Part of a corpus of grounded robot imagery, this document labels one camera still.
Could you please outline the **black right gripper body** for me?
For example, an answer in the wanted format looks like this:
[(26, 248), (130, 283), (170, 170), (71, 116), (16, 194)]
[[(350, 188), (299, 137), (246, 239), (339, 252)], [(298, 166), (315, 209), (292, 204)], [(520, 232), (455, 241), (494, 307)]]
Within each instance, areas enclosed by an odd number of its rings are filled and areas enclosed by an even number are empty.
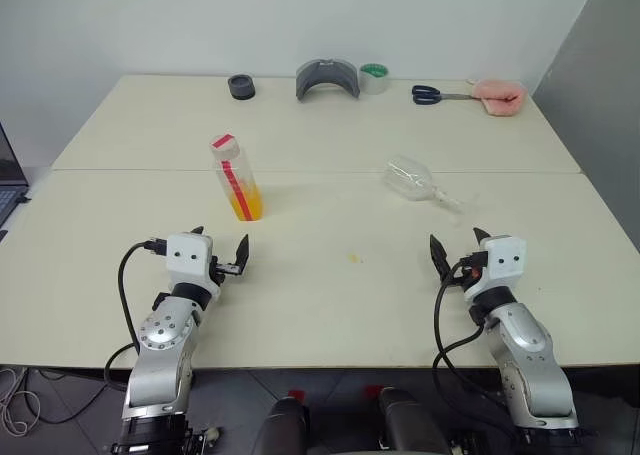
[(461, 258), (451, 269), (452, 277), (450, 284), (469, 289), (476, 284), (485, 268), (485, 252), (473, 252)]

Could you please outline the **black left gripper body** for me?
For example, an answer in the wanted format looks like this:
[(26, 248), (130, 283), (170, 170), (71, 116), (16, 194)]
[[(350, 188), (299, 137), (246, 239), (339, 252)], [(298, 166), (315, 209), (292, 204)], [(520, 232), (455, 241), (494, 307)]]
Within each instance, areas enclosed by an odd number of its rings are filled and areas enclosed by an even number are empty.
[(227, 275), (234, 274), (234, 266), (229, 264), (219, 264), (218, 257), (212, 256), (209, 263), (209, 277), (218, 286), (221, 286)]

